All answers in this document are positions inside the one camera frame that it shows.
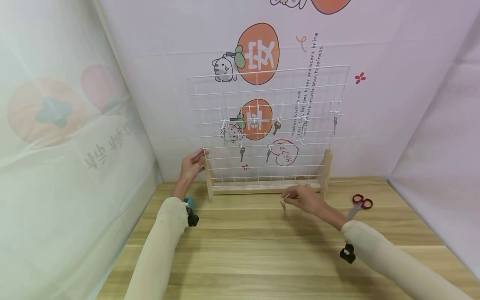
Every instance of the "person's left hand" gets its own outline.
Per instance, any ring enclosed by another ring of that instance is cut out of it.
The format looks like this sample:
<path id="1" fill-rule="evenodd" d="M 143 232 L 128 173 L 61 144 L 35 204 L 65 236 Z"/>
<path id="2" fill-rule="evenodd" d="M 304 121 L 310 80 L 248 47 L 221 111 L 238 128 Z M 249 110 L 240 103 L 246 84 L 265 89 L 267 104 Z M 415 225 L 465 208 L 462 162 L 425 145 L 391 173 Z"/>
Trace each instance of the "person's left hand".
<path id="1" fill-rule="evenodd" d="M 182 160 L 180 177 L 173 189 L 172 197 L 177 197 L 180 200 L 185 198 L 187 190 L 191 187 L 197 175 L 204 170 L 205 155 L 207 154 L 208 151 L 200 148 Z"/>

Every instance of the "black clip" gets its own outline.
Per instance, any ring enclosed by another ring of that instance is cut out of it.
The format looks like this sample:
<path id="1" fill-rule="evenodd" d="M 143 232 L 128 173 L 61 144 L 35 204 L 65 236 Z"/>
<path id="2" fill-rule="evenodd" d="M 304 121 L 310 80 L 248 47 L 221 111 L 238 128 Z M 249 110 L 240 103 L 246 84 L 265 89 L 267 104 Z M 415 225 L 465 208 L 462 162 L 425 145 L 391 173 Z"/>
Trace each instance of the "black clip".
<path id="1" fill-rule="evenodd" d="M 186 206 L 186 207 L 187 207 L 187 214 L 188 214 L 188 218 L 187 218 L 188 226 L 190 226 L 190 227 L 197 226 L 200 218 L 193 213 L 193 209 L 191 209 L 189 206 Z"/>
<path id="2" fill-rule="evenodd" d="M 357 258 L 354 253 L 355 249 L 352 244 L 346 244 L 345 248 L 340 251 L 340 257 L 346 260 L 349 264 L 352 264 Z"/>

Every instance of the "red flower illustration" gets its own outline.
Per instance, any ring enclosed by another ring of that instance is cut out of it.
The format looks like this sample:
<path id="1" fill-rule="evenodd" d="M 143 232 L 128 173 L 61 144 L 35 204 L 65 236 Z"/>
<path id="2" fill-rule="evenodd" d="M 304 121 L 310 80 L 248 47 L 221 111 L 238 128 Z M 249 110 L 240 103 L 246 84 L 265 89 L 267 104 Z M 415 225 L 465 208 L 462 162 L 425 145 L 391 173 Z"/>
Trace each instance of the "red flower illustration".
<path id="1" fill-rule="evenodd" d="M 360 75 L 355 76 L 355 79 L 357 79 L 355 84 L 359 84 L 360 81 L 367 79 L 367 77 L 365 77 L 364 75 L 365 75 L 365 72 L 362 72 L 360 73 Z"/>

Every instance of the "beige sleeve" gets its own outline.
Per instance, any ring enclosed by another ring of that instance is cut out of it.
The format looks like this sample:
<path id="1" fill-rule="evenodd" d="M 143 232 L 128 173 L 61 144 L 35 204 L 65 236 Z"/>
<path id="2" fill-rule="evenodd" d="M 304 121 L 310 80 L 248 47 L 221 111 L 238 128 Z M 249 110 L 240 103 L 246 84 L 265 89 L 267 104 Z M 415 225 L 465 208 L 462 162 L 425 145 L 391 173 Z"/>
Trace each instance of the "beige sleeve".
<path id="1" fill-rule="evenodd" d="M 370 226 L 349 221 L 342 233 L 355 255 L 374 271 L 393 280 L 415 300 L 471 300 L 443 277 L 396 247 Z"/>
<path id="2" fill-rule="evenodd" d="M 167 289 L 173 253 L 188 226 L 185 203 L 166 199 L 156 215 L 155 224 L 133 271 L 125 300 L 160 300 Z"/>

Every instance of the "wooden stand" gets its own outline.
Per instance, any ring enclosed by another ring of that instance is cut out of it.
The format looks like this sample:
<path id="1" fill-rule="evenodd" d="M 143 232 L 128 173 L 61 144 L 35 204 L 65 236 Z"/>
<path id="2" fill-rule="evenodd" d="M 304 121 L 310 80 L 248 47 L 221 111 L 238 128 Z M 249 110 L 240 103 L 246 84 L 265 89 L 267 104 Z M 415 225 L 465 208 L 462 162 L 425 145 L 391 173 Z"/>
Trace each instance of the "wooden stand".
<path id="1" fill-rule="evenodd" d="M 282 193 L 287 187 L 299 184 L 311 185 L 311 187 L 316 192 L 320 192 L 321 196 L 326 200 L 332 159 L 332 151 L 329 149 L 325 150 L 325 155 L 317 169 L 317 174 L 312 176 L 312 178 L 297 178 L 296 180 L 213 182 L 207 158 L 204 167 L 205 178 L 207 181 L 208 201 L 212 202 L 214 195 Z"/>

